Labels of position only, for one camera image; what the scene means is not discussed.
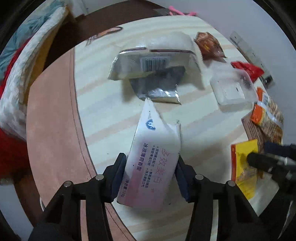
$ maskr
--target plastic box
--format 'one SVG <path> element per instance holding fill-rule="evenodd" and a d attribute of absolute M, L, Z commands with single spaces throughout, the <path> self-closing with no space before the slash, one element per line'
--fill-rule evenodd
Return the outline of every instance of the plastic box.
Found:
<path fill-rule="evenodd" d="M 241 69 L 216 69 L 211 79 L 216 99 L 220 105 L 240 104 L 258 100 L 248 73 Z"/>

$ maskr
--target wooden floor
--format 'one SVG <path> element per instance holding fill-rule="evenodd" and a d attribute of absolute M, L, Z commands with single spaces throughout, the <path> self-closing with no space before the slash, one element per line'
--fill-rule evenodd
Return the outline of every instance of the wooden floor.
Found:
<path fill-rule="evenodd" d="M 76 23 L 67 22 L 59 29 L 52 43 L 45 68 L 78 43 L 99 32 L 131 21 L 158 16 L 153 10 L 156 8 L 161 6 L 145 0 L 130 0 L 80 16 L 76 19 Z M 31 169 L 15 175 L 14 182 L 22 207 L 35 226 L 42 210 Z"/>

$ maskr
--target toothpaste box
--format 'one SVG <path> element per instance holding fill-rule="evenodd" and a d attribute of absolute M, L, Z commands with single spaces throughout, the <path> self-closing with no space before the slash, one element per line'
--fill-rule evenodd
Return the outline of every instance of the toothpaste box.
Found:
<path fill-rule="evenodd" d="M 145 100 L 117 202 L 160 211 L 181 150 L 180 124 L 165 123 Z"/>

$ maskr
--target white power outlet strip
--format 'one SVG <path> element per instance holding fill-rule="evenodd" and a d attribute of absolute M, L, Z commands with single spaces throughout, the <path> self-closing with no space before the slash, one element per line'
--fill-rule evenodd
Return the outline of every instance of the white power outlet strip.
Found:
<path fill-rule="evenodd" d="M 273 81 L 272 76 L 269 70 L 265 67 L 261 59 L 256 55 L 254 50 L 245 42 L 237 32 L 232 32 L 230 35 L 230 39 L 233 44 L 237 47 L 237 49 L 247 58 L 247 60 L 254 64 L 255 66 L 263 69 L 264 74 L 262 75 L 261 81 L 264 86 L 267 88 L 268 85 Z"/>

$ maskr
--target brown snack bag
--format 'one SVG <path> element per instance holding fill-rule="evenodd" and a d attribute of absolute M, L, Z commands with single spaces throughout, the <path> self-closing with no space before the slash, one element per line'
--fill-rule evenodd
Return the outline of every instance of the brown snack bag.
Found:
<path fill-rule="evenodd" d="M 223 52 L 223 49 L 218 41 L 213 35 L 209 32 L 198 32 L 194 41 L 200 48 L 203 57 L 214 58 L 221 57 L 227 58 Z"/>
<path fill-rule="evenodd" d="M 251 121 L 258 125 L 269 141 L 281 144 L 284 117 L 277 104 L 260 87 L 257 88 L 258 101 L 254 106 Z"/>

